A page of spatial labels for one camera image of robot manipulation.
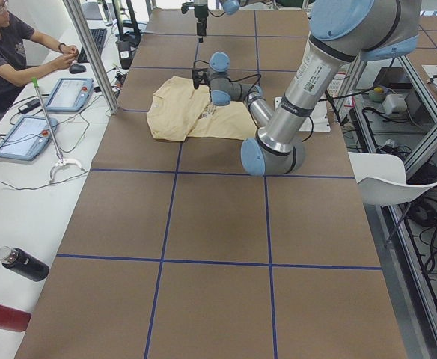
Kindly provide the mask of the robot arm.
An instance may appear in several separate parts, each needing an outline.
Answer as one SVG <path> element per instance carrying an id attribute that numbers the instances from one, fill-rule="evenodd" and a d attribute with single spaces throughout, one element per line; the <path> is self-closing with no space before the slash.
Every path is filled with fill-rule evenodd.
<path id="1" fill-rule="evenodd" d="M 383 60 L 406 55 L 418 44 L 420 1 L 316 1 L 302 63 L 271 109 L 258 85 L 232 81 L 230 59 L 214 53 L 208 66 L 192 71 L 193 85 L 210 89 L 213 105 L 243 102 L 259 127 L 243 141 L 241 163 L 252 176 L 288 174 L 305 159 L 299 128 L 309 118 L 344 64 L 356 58 Z"/>
<path id="2" fill-rule="evenodd" d="M 233 15 L 239 9 L 253 4 L 266 4 L 276 8 L 276 1 L 238 1 L 238 0 L 220 0 L 218 1 L 218 7 L 222 9 L 222 14 L 215 15 L 208 7 L 208 1 L 194 0 L 186 1 L 181 4 L 180 11 L 182 14 L 186 14 L 189 10 L 193 11 L 194 18 L 196 18 L 196 34 L 198 36 L 198 42 L 202 43 L 207 35 L 207 19 L 208 16 L 220 17 L 225 14 Z"/>

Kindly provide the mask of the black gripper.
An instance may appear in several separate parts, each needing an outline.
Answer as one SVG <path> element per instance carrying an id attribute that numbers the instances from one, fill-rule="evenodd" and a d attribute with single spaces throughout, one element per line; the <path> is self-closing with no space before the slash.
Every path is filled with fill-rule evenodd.
<path id="1" fill-rule="evenodd" d="M 200 85 L 210 86 L 210 77 L 208 68 L 196 68 L 192 69 L 192 81 L 194 89 L 197 90 Z"/>
<path id="2" fill-rule="evenodd" d="M 183 2 L 181 5 L 181 12 L 185 14 L 192 8 L 194 16 L 198 20 L 197 36 L 198 41 L 203 42 L 207 35 L 207 17 L 208 17 L 208 2 L 207 0 L 192 0 Z"/>

